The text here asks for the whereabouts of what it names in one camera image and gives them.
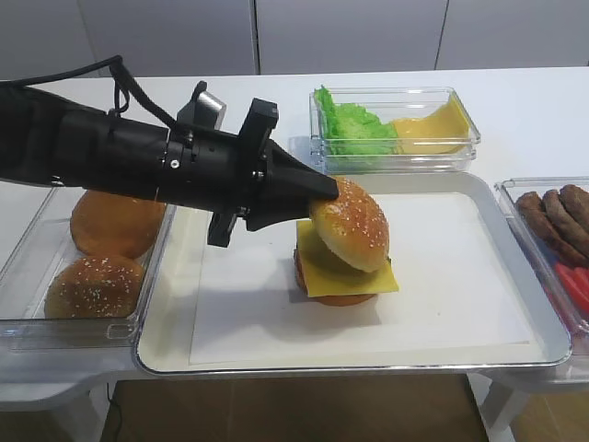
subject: food container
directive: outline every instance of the food container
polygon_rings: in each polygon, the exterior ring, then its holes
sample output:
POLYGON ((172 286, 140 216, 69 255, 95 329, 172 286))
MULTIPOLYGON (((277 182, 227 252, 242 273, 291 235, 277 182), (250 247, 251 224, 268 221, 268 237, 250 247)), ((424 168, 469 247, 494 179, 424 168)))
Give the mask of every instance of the food container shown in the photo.
POLYGON ((157 272, 175 213, 168 206, 154 245, 137 261, 145 268, 134 312, 127 318, 48 320, 44 301, 53 278, 83 257, 70 233, 69 219, 84 194, 77 188, 53 189, 43 201, 6 265, 0 271, 0 339, 12 349, 129 345, 157 272))
POLYGON ((497 183, 495 187, 499 192, 500 207, 515 238, 536 272, 550 302, 572 334, 575 353, 589 354, 589 313, 580 308, 561 283, 555 271, 555 266, 559 262, 556 254, 529 228, 516 208, 517 199, 526 192, 537 192, 541 198, 545 192, 559 190, 566 184, 574 184, 589 191, 589 177, 511 179, 497 183))
POLYGON ((465 170, 477 156, 479 130, 450 87, 328 87, 336 106, 363 106, 397 132, 368 139, 334 136, 316 91, 309 98, 310 149, 314 166, 325 173, 465 170))

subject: white tray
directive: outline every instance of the white tray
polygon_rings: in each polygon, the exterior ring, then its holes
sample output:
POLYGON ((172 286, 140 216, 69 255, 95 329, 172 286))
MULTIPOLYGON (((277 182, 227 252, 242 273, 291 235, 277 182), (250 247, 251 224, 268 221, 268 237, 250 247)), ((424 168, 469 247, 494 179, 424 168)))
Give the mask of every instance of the white tray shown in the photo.
POLYGON ((491 190, 467 173, 354 176, 391 230, 400 290, 349 308, 296 288, 295 222, 205 247, 179 210, 136 347, 157 374, 272 376, 549 366, 571 340, 491 190))

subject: green lettuce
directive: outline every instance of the green lettuce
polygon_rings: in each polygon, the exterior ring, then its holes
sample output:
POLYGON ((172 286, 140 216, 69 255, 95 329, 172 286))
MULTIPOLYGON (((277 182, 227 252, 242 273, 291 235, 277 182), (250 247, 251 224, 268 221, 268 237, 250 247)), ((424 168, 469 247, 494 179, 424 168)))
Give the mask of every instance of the green lettuce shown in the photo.
MULTIPOLYGON (((392 124, 381 123, 377 115, 353 103, 336 105, 325 87, 315 91, 315 99, 323 111, 323 136, 329 140, 371 140, 396 138, 392 124)), ((339 141, 330 143, 335 155, 388 155, 394 153, 390 145, 354 144, 339 141)))

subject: robotic arm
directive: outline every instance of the robotic arm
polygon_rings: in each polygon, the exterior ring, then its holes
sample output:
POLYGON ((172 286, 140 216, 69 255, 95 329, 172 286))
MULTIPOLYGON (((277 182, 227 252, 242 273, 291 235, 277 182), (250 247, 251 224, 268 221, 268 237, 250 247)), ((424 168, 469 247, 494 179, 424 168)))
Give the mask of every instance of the robotic arm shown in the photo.
POLYGON ((201 82, 174 120, 146 96, 120 56, 57 76, 0 82, 0 180, 213 212, 208 243, 220 247, 228 246, 238 217, 256 231, 307 217, 313 199, 337 198, 333 179, 271 140, 274 103, 253 99, 238 134, 219 130, 224 113, 225 104, 201 82), (29 87, 106 66, 115 81, 109 112, 29 87), (122 118, 130 96, 167 127, 122 118))

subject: white cabinet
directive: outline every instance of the white cabinet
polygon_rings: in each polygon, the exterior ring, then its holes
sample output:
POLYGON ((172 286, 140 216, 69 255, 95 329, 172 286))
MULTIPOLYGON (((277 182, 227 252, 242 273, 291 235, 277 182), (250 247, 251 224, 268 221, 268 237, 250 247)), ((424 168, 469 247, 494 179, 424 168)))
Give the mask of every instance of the white cabinet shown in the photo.
POLYGON ((586 65, 587 0, 450 0, 438 69, 586 65))
POLYGON ((94 63, 76 0, 0 1, 0 79, 94 63))
POLYGON ((445 0, 257 0, 260 70, 433 69, 445 0))
POLYGON ((249 0, 80 0, 98 59, 134 76, 254 74, 249 0))

